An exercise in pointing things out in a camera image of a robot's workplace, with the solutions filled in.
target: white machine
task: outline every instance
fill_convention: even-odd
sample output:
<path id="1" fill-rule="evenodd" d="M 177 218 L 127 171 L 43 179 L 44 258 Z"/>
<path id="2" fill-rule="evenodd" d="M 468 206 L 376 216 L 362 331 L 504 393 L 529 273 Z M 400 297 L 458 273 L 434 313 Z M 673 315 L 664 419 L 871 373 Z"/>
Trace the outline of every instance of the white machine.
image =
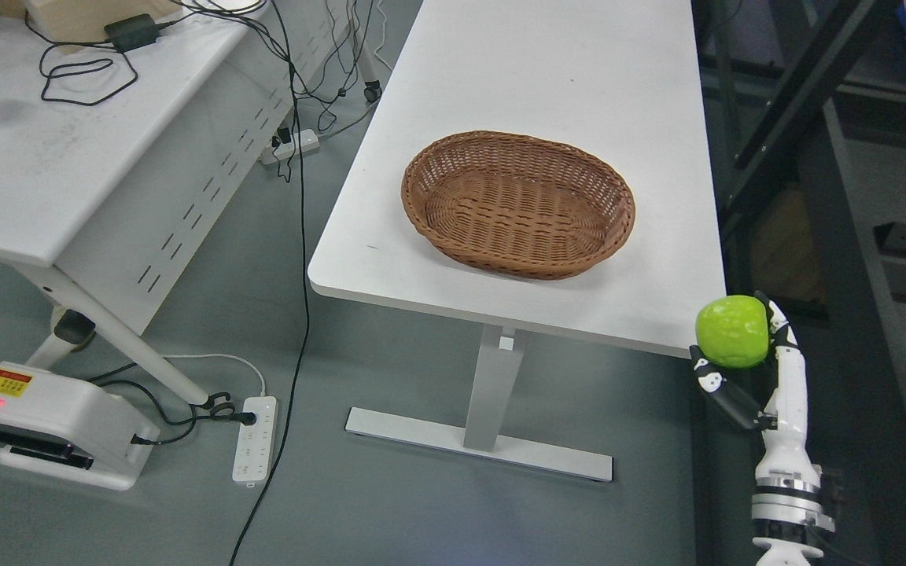
<path id="1" fill-rule="evenodd" d="M 0 463 L 128 490 L 159 429 L 118 395 L 44 369 L 0 362 Z"/>
<path id="2" fill-rule="evenodd" d="M 808 396 L 805 359 L 788 319 L 763 293 L 755 296 L 767 308 L 771 345 L 778 366 L 778 384 L 765 408 L 722 376 L 718 366 L 691 345 L 694 376 L 705 397 L 715 402 L 733 422 L 747 430 L 761 430 L 765 455 L 755 469 L 752 500 L 754 545 L 767 552 L 758 566 L 806 566 L 823 558 L 820 533 L 833 533 L 834 519 L 824 513 L 824 502 L 835 496 L 823 486 L 823 470 L 806 454 Z"/>

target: gray floor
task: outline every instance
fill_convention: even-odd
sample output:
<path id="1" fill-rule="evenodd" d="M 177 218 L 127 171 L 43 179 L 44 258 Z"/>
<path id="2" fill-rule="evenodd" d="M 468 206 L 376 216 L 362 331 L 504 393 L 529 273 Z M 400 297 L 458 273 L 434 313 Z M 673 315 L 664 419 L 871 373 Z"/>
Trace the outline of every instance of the gray floor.
<path id="1" fill-rule="evenodd" d="M 381 53 L 390 61 L 416 6 L 385 4 Z M 315 108 L 302 108 L 312 124 Z M 346 124 L 362 112 L 362 97 L 356 90 L 335 108 Z M 306 160 L 310 253 L 364 129 L 325 141 Z M 295 179 L 252 169 L 147 340 L 167 354 L 251 359 L 284 404 L 303 327 L 299 203 Z M 35 288 L 0 266 L 0 359 L 25 359 L 48 311 Z M 352 406 L 462 424 L 481 326 L 315 294 L 310 311 L 288 442 L 238 564 L 694 562 L 686 361 L 561 338 L 532 342 L 503 432 L 614 455 L 616 480 L 592 483 L 346 434 Z M 96 340 L 55 369 L 87 377 L 124 362 Z M 258 391 L 234 362 L 179 365 L 213 391 Z M 141 370 L 127 375 L 184 413 Z M 135 391 L 127 395 L 154 414 Z M 0 564 L 225 564 L 256 498 L 230 480 L 236 435 L 234 425 L 199 425 L 190 439 L 156 448 L 126 492 L 0 466 Z"/>

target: power strip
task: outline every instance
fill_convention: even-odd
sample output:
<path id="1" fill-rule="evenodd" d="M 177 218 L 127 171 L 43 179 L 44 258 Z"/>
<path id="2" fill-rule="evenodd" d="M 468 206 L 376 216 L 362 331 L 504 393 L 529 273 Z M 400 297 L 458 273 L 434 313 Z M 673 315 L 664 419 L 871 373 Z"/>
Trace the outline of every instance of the power strip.
<path id="1" fill-rule="evenodd" d="M 254 487 L 267 478 L 267 463 L 274 442 L 274 419 L 278 415 L 278 399 L 248 397 L 242 412 L 254 413 L 258 420 L 250 426 L 240 425 L 237 437 L 237 458 L 233 462 L 233 481 Z"/>
<path id="2" fill-rule="evenodd" d="M 265 165 L 274 165 L 279 161 L 285 161 L 286 159 L 292 157 L 295 153 L 295 139 L 299 138 L 299 148 L 303 150 L 303 153 L 308 153 L 314 149 L 320 147 L 320 139 L 317 138 L 316 132 L 313 130 L 303 130 L 299 132 L 299 136 L 293 135 L 292 141 L 282 142 L 278 147 L 269 145 L 261 152 L 261 163 Z"/>

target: wheel caster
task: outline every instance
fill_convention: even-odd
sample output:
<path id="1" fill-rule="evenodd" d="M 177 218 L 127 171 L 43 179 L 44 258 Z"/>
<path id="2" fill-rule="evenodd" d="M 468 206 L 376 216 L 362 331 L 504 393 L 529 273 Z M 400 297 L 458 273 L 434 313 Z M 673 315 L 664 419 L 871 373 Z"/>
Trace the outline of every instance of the wheel caster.
<path id="1" fill-rule="evenodd" d="M 384 93 L 384 90 L 380 86 L 380 80 L 371 80 L 371 82 L 366 83 L 366 89 L 363 90 L 363 94 L 366 95 L 366 103 L 373 104 L 375 101 L 380 100 L 380 96 Z"/>

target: basket rim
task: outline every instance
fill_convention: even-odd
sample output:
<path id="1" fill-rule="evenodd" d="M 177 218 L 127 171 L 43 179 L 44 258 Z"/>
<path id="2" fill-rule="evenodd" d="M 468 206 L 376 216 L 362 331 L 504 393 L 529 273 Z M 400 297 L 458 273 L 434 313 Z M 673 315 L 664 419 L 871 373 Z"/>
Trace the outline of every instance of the basket rim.
<path id="1" fill-rule="evenodd" d="M 630 216 L 630 221 L 627 223 L 626 230 L 620 230 L 620 232 L 612 239 L 604 241 L 604 244 L 598 250 L 582 255 L 582 257 L 575 258 L 568 261 L 557 262 L 554 264 L 542 263 L 538 261 L 525 261 L 521 260 L 518 257 L 506 257 L 506 255 L 495 253 L 495 252 L 479 252 L 478 250 L 473 250 L 473 248 L 464 248 L 460 241 L 453 240 L 450 237 L 445 237 L 432 228 L 427 219 L 425 219 L 424 212 L 419 211 L 414 207 L 411 200 L 411 178 L 416 171 L 418 165 L 423 164 L 428 158 L 432 157 L 434 153 L 446 145 L 454 143 L 463 143 L 470 141 L 482 142 L 486 137 L 499 137 L 499 138 L 514 138 L 515 140 L 522 143 L 529 143 L 542 146 L 546 149 L 554 151 L 556 153 L 561 153 L 569 155 L 571 157 L 576 157 L 581 159 L 586 164 L 597 167 L 601 171 L 607 172 L 608 175 L 613 177 L 620 186 L 622 193 L 625 193 L 623 197 L 625 212 L 623 214 Z M 573 275 L 578 275 L 589 268 L 593 267 L 597 263 L 605 260 L 606 258 L 613 255 L 619 248 L 623 247 L 630 235 L 634 230 L 635 222 L 635 204 L 634 196 L 632 193 L 632 188 L 624 180 L 624 177 L 619 175 L 613 167 L 610 166 L 606 161 L 600 159 L 599 157 L 589 153 L 585 150 L 579 149 L 570 144 L 563 142 L 550 141 L 535 136 L 529 136 L 526 134 L 517 134 L 510 132 L 498 132 L 493 130 L 469 130 L 465 132 L 458 132 L 455 134 L 450 134 L 443 136 L 432 143 L 428 144 L 424 149 L 418 152 L 417 155 L 414 155 L 414 159 L 405 168 L 403 173 L 402 182 L 400 182 L 400 200 L 403 204 L 403 209 L 405 209 L 405 214 L 407 218 L 410 219 L 414 229 L 418 231 L 425 239 L 429 240 L 430 243 L 437 248 L 444 255 L 449 255 L 455 261 L 460 261 L 460 258 L 473 257 L 477 258 L 497 258 L 506 266 L 506 269 L 498 269 L 497 271 L 501 272 L 532 272 L 539 270 L 545 274 L 556 274 L 563 272 L 574 272 Z"/>

